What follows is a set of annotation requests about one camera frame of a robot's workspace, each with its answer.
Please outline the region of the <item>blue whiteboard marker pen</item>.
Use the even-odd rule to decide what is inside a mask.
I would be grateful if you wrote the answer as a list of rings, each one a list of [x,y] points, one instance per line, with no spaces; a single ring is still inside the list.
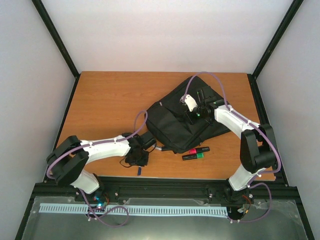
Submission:
[[[138,175],[138,176],[141,176],[141,173],[142,173],[142,167],[139,166],[138,171],[137,171],[137,175]]]

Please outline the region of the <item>black student backpack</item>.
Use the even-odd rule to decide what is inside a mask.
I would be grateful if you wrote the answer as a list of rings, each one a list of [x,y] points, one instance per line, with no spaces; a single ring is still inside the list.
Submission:
[[[229,133],[230,130],[215,120],[188,117],[188,107],[180,102],[189,78],[179,84],[148,110],[146,126],[166,151],[185,153],[204,141]]]

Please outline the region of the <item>green highlighter marker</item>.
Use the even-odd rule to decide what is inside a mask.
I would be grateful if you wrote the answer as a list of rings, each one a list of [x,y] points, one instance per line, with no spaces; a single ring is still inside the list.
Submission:
[[[182,160],[189,161],[189,160],[202,159],[203,157],[204,157],[203,153],[194,153],[194,154],[183,155]]]

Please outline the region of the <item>pink highlighter marker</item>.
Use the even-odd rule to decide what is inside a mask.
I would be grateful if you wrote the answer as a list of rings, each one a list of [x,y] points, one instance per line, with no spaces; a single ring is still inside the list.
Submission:
[[[210,148],[208,146],[205,146],[205,147],[192,148],[188,152],[189,154],[199,154],[199,153],[205,153],[209,151],[210,151]]]

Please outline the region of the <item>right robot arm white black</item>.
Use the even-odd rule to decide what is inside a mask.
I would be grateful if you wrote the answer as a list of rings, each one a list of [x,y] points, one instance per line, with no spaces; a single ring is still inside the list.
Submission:
[[[209,86],[200,88],[197,97],[198,103],[187,93],[180,99],[192,117],[214,120],[240,139],[240,166],[227,180],[228,184],[224,188],[225,198],[234,202],[256,177],[260,177],[269,167],[280,165],[274,131],[268,124],[260,125],[245,118],[225,99],[217,99]]]

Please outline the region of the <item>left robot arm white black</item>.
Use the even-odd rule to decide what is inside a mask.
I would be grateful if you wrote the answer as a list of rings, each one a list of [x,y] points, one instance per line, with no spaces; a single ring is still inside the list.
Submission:
[[[148,149],[156,146],[157,141],[149,131],[142,135],[129,132],[93,141],[79,140],[72,135],[47,157],[46,174],[58,186],[71,185],[96,202],[103,198],[106,188],[96,174],[85,170],[86,165],[106,158],[122,157],[120,164],[125,168],[145,167],[149,161]]]

